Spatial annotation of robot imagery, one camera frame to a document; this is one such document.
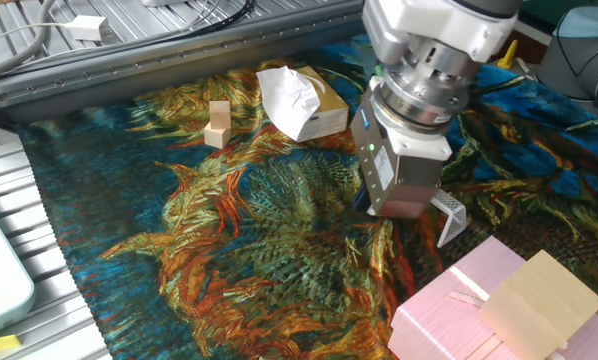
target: tissue box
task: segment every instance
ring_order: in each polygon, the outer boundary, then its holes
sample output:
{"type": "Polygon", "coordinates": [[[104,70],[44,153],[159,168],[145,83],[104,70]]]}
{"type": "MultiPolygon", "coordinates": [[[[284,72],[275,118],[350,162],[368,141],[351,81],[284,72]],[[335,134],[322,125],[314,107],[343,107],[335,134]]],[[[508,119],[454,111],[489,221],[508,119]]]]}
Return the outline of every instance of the tissue box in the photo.
{"type": "MultiPolygon", "coordinates": [[[[494,296],[499,285],[525,263],[497,239],[489,238],[397,309],[388,347],[401,360],[526,360],[501,343],[479,316],[477,306],[450,297],[461,293],[479,298],[457,273],[494,296]]],[[[557,353],[565,360],[598,360],[598,315],[570,337],[567,350],[557,353]]]]}
{"type": "Polygon", "coordinates": [[[310,66],[298,69],[297,72],[313,84],[321,105],[304,123],[295,140],[301,142],[346,130],[348,126],[346,102],[310,66]]]}

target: white cable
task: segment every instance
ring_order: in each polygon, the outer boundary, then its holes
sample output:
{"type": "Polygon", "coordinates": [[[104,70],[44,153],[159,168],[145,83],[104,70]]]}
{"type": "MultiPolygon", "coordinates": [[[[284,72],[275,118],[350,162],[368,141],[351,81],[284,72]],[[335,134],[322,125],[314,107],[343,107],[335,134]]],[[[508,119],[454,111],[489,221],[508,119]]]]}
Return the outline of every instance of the white cable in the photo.
{"type": "Polygon", "coordinates": [[[41,27],[41,26],[66,26],[67,24],[61,24],[61,23],[43,23],[43,24],[32,24],[32,25],[26,25],[26,26],[22,26],[20,28],[16,28],[13,30],[10,30],[8,32],[5,32],[3,34],[0,34],[0,38],[6,36],[6,35],[10,35],[12,33],[16,33],[17,31],[21,31],[21,30],[25,30],[25,29],[30,29],[30,28],[35,28],[35,27],[41,27]]]}
{"type": "Polygon", "coordinates": [[[525,61],[523,61],[522,58],[515,58],[515,61],[517,62],[517,64],[519,64],[519,67],[521,68],[521,70],[523,70],[524,73],[528,74],[530,72],[530,67],[528,66],[528,64],[526,64],[525,61]]]}

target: pink box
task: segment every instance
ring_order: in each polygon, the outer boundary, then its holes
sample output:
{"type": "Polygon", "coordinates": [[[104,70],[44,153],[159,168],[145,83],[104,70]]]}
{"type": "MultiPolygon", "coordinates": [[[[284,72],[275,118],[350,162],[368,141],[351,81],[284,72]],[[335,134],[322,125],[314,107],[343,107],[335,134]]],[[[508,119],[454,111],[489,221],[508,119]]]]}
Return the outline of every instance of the pink box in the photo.
{"type": "MultiPolygon", "coordinates": [[[[525,263],[494,237],[459,260],[455,267],[487,293],[525,263]]],[[[478,308],[449,297],[457,291],[478,297],[446,270],[401,305],[392,320],[388,347],[400,360],[520,360],[505,344],[479,355],[476,350],[494,335],[478,308]]],[[[565,360],[598,360],[598,315],[590,319],[558,353],[565,360]]]]}

